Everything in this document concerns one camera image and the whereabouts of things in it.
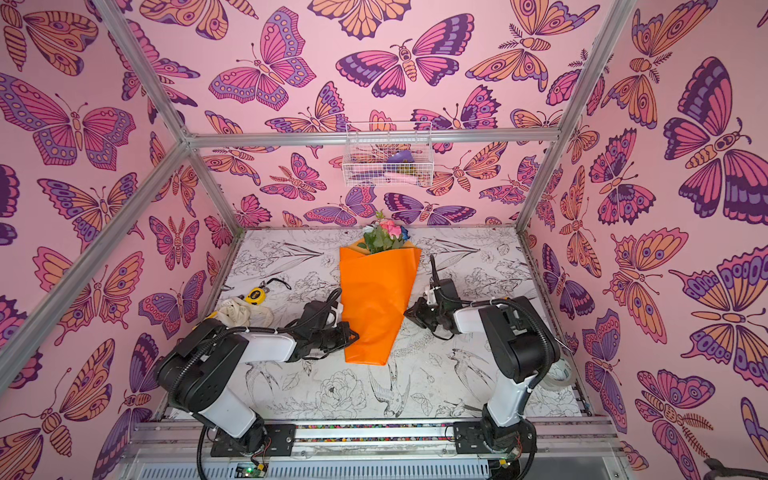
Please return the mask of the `orange wrapping paper sheet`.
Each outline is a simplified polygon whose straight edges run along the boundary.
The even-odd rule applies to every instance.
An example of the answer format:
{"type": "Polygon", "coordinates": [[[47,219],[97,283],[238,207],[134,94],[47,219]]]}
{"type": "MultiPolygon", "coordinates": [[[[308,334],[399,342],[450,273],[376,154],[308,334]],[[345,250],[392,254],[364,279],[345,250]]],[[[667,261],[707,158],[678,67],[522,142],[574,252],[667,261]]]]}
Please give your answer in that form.
{"type": "Polygon", "coordinates": [[[407,243],[375,254],[357,246],[339,253],[342,319],[359,335],[345,349],[345,361],[384,366],[409,306],[422,250],[407,243]]]}

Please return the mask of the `pink fake rose stem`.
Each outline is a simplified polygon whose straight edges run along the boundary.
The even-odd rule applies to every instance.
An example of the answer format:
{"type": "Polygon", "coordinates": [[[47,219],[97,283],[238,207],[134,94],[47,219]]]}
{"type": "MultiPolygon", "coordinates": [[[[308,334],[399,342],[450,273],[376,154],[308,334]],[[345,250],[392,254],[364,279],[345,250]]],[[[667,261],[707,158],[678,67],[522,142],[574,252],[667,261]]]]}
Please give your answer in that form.
{"type": "Polygon", "coordinates": [[[403,229],[400,225],[396,224],[392,219],[382,219],[379,222],[378,228],[378,238],[383,251],[402,247],[404,240],[403,229]]]}

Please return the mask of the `white fake flower stem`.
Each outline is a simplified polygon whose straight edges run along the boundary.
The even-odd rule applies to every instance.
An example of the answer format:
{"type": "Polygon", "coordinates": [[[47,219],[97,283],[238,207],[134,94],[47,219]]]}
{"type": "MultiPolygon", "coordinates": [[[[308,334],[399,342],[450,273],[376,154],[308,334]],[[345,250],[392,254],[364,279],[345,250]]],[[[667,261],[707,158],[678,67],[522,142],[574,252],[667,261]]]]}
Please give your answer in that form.
{"type": "Polygon", "coordinates": [[[379,222],[382,219],[391,219],[385,216],[381,211],[375,213],[375,220],[363,228],[362,240],[357,243],[357,247],[367,251],[369,254],[385,252],[381,249],[381,243],[378,238],[379,222]]]}

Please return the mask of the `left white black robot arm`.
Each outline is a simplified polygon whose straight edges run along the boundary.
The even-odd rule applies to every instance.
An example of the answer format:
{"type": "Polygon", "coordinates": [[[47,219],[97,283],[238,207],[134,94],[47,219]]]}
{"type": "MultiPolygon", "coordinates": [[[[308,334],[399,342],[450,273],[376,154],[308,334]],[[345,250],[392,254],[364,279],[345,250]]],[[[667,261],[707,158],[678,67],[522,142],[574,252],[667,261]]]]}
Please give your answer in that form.
{"type": "Polygon", "coordinates": [[[228,327],[207,318],[162,360],[155,379],[171,407],[215,429],[242,453],[264,448],[263,418],[229,387],[241,364],[318,361],[360,339],[342,319],[343,305],[331,297],[304,306],[300,318],[278,328],[228,327]]]}

